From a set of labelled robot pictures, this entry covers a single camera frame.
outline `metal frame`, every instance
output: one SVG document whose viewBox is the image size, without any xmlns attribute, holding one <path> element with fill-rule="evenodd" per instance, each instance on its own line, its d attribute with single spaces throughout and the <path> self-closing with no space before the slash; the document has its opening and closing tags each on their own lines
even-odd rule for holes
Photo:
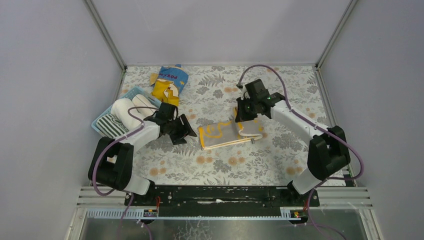
<svg viewBox="0 0 424 240">
<path fill-rule="evenodd" d="M 92 0 L 82 0 L 82 1 L 85 3 L 85 6 L 87 7 L 88 12 L 90 13 L 94 23 L 96 24 L 99 32 L 101 33 L 101 36 L 103 37 L 105 43 L 109 47 L 119 67 L 121 68 L 122 71 L 125 71 L 126 69 L 125 62 L 122 59 L 121 54 L 119 53 L 117 49 L 117 46 L 112 40 L 111 35 L 109 35 L 109 32 L 106 29 L 105 24 L 103 23 L 102 18 L 99 15 L 99 12 L 97 12 L 96 6 L 94 5 L 93 1 Z"/>
<path fill-rule="evenodd" d="M 335 27 L 335 30 L 333 34 L 330 37 L 330 40 L 328 41 L 327 45 L 324 48 L 324 51 L 322 52 L 321 56 L 319 57 L 316 67 L 320 69 L 323 66 L 324 61 L 326 60 L 331 48 L 334 45 L 334 42 L 336 41 L 337 37 L 339 36 L 341 30 L 345 26 L 346 21 L 348 20 L 349 16 L 351 15 L 352 11 L 354 10 L 356 4 L 359 0 L 350 0 L 349 4 L 346 7 L 346 10 L 344 11 L 343 15 L 341 16 L 340 21 L 338 22 L 337 26 Z"/>
<path fill-rule="evenodd" d="M 255 63 L 237 63 L 237 66 L 240 67 L 250 67 Z M 316 62 L 293 62 L 293 63 L 287 63 L 287 62 L 273 62 L 273 63 L 266 63 L 261 62 L 261 64 L 265 64 L 268 66 L 312 66 L 315 67 L 317 65 Z M 127 67 L 157 67 L 157 64 L 128 64 Z M 221 66 L 221 67 L 231 67 L 235 66 L 234 63 L 220 63 L 218 64 L 212 64 L 212 63 L 184 63 L 184 66 Z"/>
<path fill-rule="evenodd" d="M 329 55 L 329 52 L 331 51 L 335 41 L 337 40 L 341 30 L 345 26 L 349 16 L 351 15 L 353 9 L 357 5 L 359 0 L 350 0 L 349 4 L 347 5 L 340 21 L 338 22 L 333 34 L 331 35 L 331 38 L 329 39 L 327 45 L 325 46 L 324 51 L 322 52 L 322 55 L 318 59 L 318 61 L 315 64 L 312 64 L 314 66 L 314 74 L 317 81 L 318 89 L 321 93 L 322 102 L 329 120 L 329 123 L 331 126 L 337 125 L 337 118 L 333 111 L 333 106 L 329 98 L 329 94 L 327 91 L 327 87 L 325 85 L 325 81 L 323 80 L 323 77 L 321 75 L 321 68 L 326 60 L 326 58 Z M 83 0 L 85 3 L 89 13 L 91 14 L 93 21 L 97 25 L 101 35 L 103 36 L 104 41 L 106 42 L 107 46 L 109 47 L 112 55 L 114 56 L 117 64 L 122 70 L 122 76 L 120 79 L 120 83 L 118 86 L 118 89 L 115 94 L 115 99 L 118 98 L 120 89 L 123 83 L 123 79 L 126 74 L 126 64 L 120 55 L 116 45 L 114 44 L 111 36 L 109 35 L 108 30 L 106 29 L 94 3 L 92 0 Z M 310 66 L 311 64 L 304 63 L 304 64 L 284 64 L 285 66 L 293 66 L 293 65 L 302 65 L 302 66 Z M 355 175 L 352 169 L 352 166 L 349 164 L 348 166 L 348 172 L 351 176 Z M 101 191 L 108 191 L 110 190 L 109 187 L 100 187 Z M 365 233 L 367 235 L 368 239 L 374 240 L 383 239 L 383 235 L 381 234 L 380 226 L 378 225 L 378 222 L 376 220 L 374 208 L 370 199 L 370 196 L 368 194 L 368 190 L 366 187 L 341 187 L 341 186 L 334 186 L 334 187 L 319 187 L 317 189 L 318 197 L 320 199 L 321 206 L 320 207 L 311 207 L 311 209 L 357 209 L 360 213 L 362 223 L 365 229 Z M 81 233 L 83 232 L 84 223 L 87 218 L 87 213 L 90 209 L 96 209 L 101 208 L 103 210 L 106 209 L 106 211 L 116 211 L 123 210 L 125 208 L 124 201 L 125 201 L 125 193 L 120 191 L 115 191 L 108 197 L 101 197 L 98 196 L 97 193 L 94 191 L 93 187 L 87 186 L 82 187 L 80 191 L 80 195 L 78 198 L 77 206 L 74 212 L 74 215 L 71 220 L 71 224 L 68 228 L 68 231 L 65 236 L 65 240 L 78 240 L 81 236 Z M 140 209 L 149 209 L 154 208 L 154 206 L 143 206 L 143 207 L 130 207 L 130 210 L 140 210 Z M 289 208 L 289 207 L 282 207 L 281 212 L 283 213 L 286 210 L 300 210 L 300 208 Z"/>
<path fill-rule="evenodd" d="M 99 187 L 101 191 L 109 191 L 111 188 L 107 186 Z M 374 218 L 373 205 L 366 187 L 345 187 L 345 186 L 321 186 L 317 189 L 318 197 L 320 199 L 320 207 L 311 207 L 311 209 L 322 210 L 342 210 L 342 209 L 356 209 L 362 219 L 365 233 L 370 240 L 382 239 L 381 231 Z M 103 214 L 110 213 L 113 216 L 109 218 L 116 219 L 116 213 L 123 212 L 126 207 L 124 205 L 125 192 L 114 191 L 108 197 L 99 196 L 92 186 L 84 186 L 81 188 L 77 206 L 74 216 L 65 240 L 78 240 L 84 231 L 84 223 L 89 218 L 88 213 L 95 209 L 101 209 Z M 135 212 L 134 216 L 142 209 L 154 209 L 156 206 L 131 206 L 129 211 Z M 302 210 L 302 207 L 282 207 L 282 217 L 158 217 L 157 219 L 167 220 L 289 220 L 284 217 L 284 213 L 289 210 Z"/>
</svg>

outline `folded towel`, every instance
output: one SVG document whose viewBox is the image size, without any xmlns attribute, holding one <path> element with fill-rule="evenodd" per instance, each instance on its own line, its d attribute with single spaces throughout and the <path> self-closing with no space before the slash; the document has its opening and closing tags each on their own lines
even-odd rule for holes
<svg viewBox="0 0 424 240">
<path fill-rule="evenodd" d="M 128 132 L 122 122 L 112 114 L 106 114 L 99 118 L 96 127 L 108 138 L 115 139 Z"/>
<path fill-rule="evenodd" d="M 115 115 L 119 120 L 122 121 L 123 125 L 128 130 L 133 130 L 138 127 L 141 122 L 128 114 L 128 109 L 135 107 L 134 103 L 128 98 L 121 98 L 116 100 L 112 108 L 110 109 L 110 113 Z M 139 113 L 137 110 L 131 110 L 131 114 L 136 116 L 137 118 L 143 120 L 145 117 Z"/>
<path fill-rule="evenodd" d="M 132 99 L 132 103 L 136 106 L 136 107 L 150 107 L 150 108 L 157 108 L 155 107 L 145 96 L 141 95 L 141 94 L 137 94 L 135 95 L 135 97 Z M 150 109 L 150 108 L 138 108 L 138 112 L 141 113 L 144 117 L 148 117 L 151 116 L 155 113 L 154 109 Z"/>
<path fill-rule="evenodd" d="M 250 142 L 262 138 L 262 126 L 257 119 L 244 122 L 218 122 L 198 128 L 204 150 Z"/>
</svg>

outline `red wire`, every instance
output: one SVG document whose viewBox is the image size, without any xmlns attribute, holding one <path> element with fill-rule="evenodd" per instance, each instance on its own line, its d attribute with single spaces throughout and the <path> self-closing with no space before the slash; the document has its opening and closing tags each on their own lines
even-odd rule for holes
<svg viewBox="0 0 424 240">
<path fill-rule="evenodd" d="M 161 197 L 157 196 L 156 197 L 156 211 L 158 211 L 159 205 L 161 204 Z"/>
<path fill-rule="evenodd" d="M 303 206 L 303 211 L 306 211 L 307 207 L 308 207 L 308 200 L 305 201 L 305 204 Z"/>
</svg>

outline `cable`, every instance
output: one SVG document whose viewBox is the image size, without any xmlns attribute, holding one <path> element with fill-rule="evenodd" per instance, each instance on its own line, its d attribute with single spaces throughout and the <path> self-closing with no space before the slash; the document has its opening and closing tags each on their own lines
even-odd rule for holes
<svg viewBox="0 0 424 240">
<path fill-rule="evenodd" d="M 285 104 L 287 105 L 289 111 L 291 111 L 295 116 L 297 116 L 298 118 L 302 119 L 303 121 L 305 121 L 307 124 L 311 125 L 312 127 L 314 127 L 315 129 L 320 130 L 321 132 L 329 135 L 330 137 L 336 139 L 338 142 L 340 142 L 341 144 L 343 144 L 345 147 L 347 147 L 349 150 L 352 151 L 352 153 L 356 156 L 356 158 L 359 161 L 359 166 L 360 166 L 360 170 L 359 173 L 356 176 L 353 177 L 328 177 L 327 179 L 325 179 L 324 181 L 320 182 L 318 185 L 316 185 L 313 189 L 311 189 L 310 193 L 309 193 L 309 197 L 307 200 L 307 211 L 308 211 L 308 215 L 309 215 L 309 219 L 312 222 L 312 225 L 315 226 L 315 228 L 325 237 L 327 237 L 328 239 L 331 240 L 330 237 L 328 237 L 326 234 L 324 234 L 320 229 L 318 224 L 316 224 L 314 222 L 314 220 L 311 217 L 311 213 L 309 211 L 310 209 L 310 203 L 311 203 L 311 197 L 315 191 L 315 188 L 321 186 L 322 184 L 324 184 L 327 180 L 344 180 L 344 181 L 351 181 L 351 180 L 355 180 L 358 179 L 359 177 L 361 177 L 364 174 L 364 161 L 362 159 L 362 157 L 359 155 L 359 153 L 351 146 L 349 145 L 346 141 L 344 141 L 343 139 L 339 138 L 338 136 L 334 135 L 333 133 L 329 132 L 328 130 L 315 125 L 312 121 L 310 121 L 309 119 L 307 119 L 306 117 L 302 116 L 301 114 L 299 114 L 298 112 L 296 112 L 296 110 L 292 109 L 292 106 L 290 105 L 289 102 L 289 97 L 287 95 L 287 89 L 286 89 L 286 85 L 284 84 L 283 79 L 281 78 L 281 76 L 278 74 L 278 72 L 276 72 L 272 67 L 268 66 L 268 65 L 264 65 L 264 64 L 255 64 L 252 65 L 248 68 L 246 68 L 246 70 L 244 70 L 244 72 L 241 74 L 240 80 L 238 80 L 238 84 L 241 84 L 243 77 L 245 76 L 246 72 L 252 68 L 255 67 L 264 67 L 267 68 L 269 70 L 271 70 L 280 80 L 281 84 L 282 84 L 282 89 L 284 91 L 284 96 L 285 96 Z M 344 239 L 347 239 L 346 236 L 344 236 L 343 234 L 340 234 Z"/>
<path fill-rule="evenodd" d="M 122 213 L 122 216 L 120 216 L 118 229 L 116 230 L 116 239 L 118 239 L 118 240 L 121 239 L 122 221 L 124 220 L 125 215 L 127 215 L 128 209 L 130 208 L 131 204 L 133 203 L 133 200 L 134 200 L 134 194 L 131 194 L 131 198 L 129 199 L 128 206 L 126 206 L 125 210 Z"/>
<path fill-rule="evenodd" d="M 97 186 L 97 182 L 96 182 L 96 176 L 97 176 L 97 170 L 99 169 L 99 165 L 100 165 L 100 161 L 102 160 L 102 158 L 103 158 L 103 156 L 106 154 L 106 152 L 113 146 L 113 145 L 115 145 L 115 144 L 117 144 L 117 143 L 119 143 L 120 141 L 122 141 L 122 140 L 124 140 L 124 139 L 127 139 L 127 138 L 129 138 L 129 137 L 131 137 L 131 136 L 133 136 L 134 134 L 136 134 L 136 133 L 138 133 L 138 132 L 140 132 L 143 128 L 144 128 L 144 121 L 143 121 L 143 119 L 141 119 L 141 118 L 138 118 L 137 116 L 135 116 L 135 115 L 133 115 L 132 113 L 131 113 L 131 110 L 133 110 L 133 109 L 153 109 L 153 110 L 158 110 L 157 108 L 155 108 L 155 107 L 149 107 L 149 106 L 134 106 L 134 107 L 130 107 L 129 109 L 128 109 L 128 114 L 131 116 L 131 117 L 133 117 L 134 119 L 137 119 L 138 121 L 140 121 L 140 123 L 141 123 L 141 125 L 136 129 L 136 130 L 134 130 L 134 131 L 132 131 L 132 132 L 130 132 L 130 133 L 128 133 L 127 135 L 124 135 L 124 136 L 122 136 L 122 137 L 120 137 L 120 138 L 118 138 L 118 139 L 116 139 L 115 141 L 113 141 L 113 142 L 111 142 L 109 145 L 107 145 L 104 149 L 103 149 L 103 151 L 101 151 L 101 153 L 100 153 L 100 155 L 98 156 L 98 158 L 97 158 L 97 160 L 96 160 L 96 162 L 95 162 L 95 164 L 94 164 L 94 168 L 93 168 L 93 175 L 92 175 L 92 183 L 93 183 L 93 188 L 94 188 L 94 190 L 95 190 L 95 192 L 98 194 L 98 195 L 100 195 L 100 196 L 103 196 L 103 197 L 105 197 L 105 196 L 107 196 L 107 195 L 109 195 L 109 194 L 111 194 L 115 189 L 111 189 L 110 191 L 108 191 L 108 192 L 101 192 L 100 190 L 99 190 L 99 188 L 98 188 L 98 186 Z M 118 225 L 118 229 L 117 229 L 117 231 L 116 231 L 116 238 L 117 239 L 120 239 L 120 236 L 121 236 L 121 226 L 122 226 L 122 222 L 123 222 L 123 219 L 124 219 L 124 217 L 125 217 L 125 215 L 127 214 L 127 212 L 128 212 L 128 209 L 130 208 L 130 206 L 131 206 L 131 204 L 133 203 L 133 200 L 134 200 L 134 193 L 132 193 L 131 194 L 131 198 L 130 198 L 130 200 L 129 200 L 129 202 L 128 202 L 128 206 L 126 206 L 126 208 L 125 208 L 125 210 L 123 211 L 123 213 L 122 213 L 122 216 L 120 217 L 120 220 L 119 220 L 119 225 Z M 147 230 L 148 230 L 148 232 L 149 232 L 149 236 L 150 236 L 150 239 L 152 240 L 153 239 L 153 237 L 152 237 L 152 233 L 151 233 L 151 231 L 150 231 L 150 229 L 148 228 L 148 227 L 146 227 L 147 228 Z"/>
<path fill-rule="evenodd" d="M 142 222 L 142 223 L 141 223 L 141 227 L 142 227 L 142 228 L 146 228 L 146 229 L 147 229 L 147 232 L 148 232 L 148 238 L 149 238 L 150 240 L 153 240 L 153 235 L 152 235 L 152 231 L 150 230 L 150 227 L 149 227 L 149 226 L 147 226 L 147 224 L 145 224 L 144 222 Z"/>
<path fill-rule="evenodd" d="M 158 212 L 159 205 L 161 204 L 161 197 L 157 196 L 156 199 L 156 212 Z"/>
</svg>

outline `glass panel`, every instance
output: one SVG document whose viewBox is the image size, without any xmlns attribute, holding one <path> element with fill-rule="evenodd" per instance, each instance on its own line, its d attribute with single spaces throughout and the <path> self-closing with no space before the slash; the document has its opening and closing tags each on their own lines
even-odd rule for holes
<svg viewBox="0 0 424 240">
<path fill-rule="evenodd" d="M 317 224 L 331 226 L 349 240 L 367 239 L 357 210 L 315 209 Z M 81 240 L 116 240 L 119 219 L 87 218 Z M 285 220 L 155 220 L 148 225 L 155 240 L 326 240 L 312 225 L 296 226 Z M 333 231 L 323 230 L 332 239 L 342 239 Z M 123 221 L 121 240 L 148 240 L 147 229 L 135 220 Z"/>
</svg>

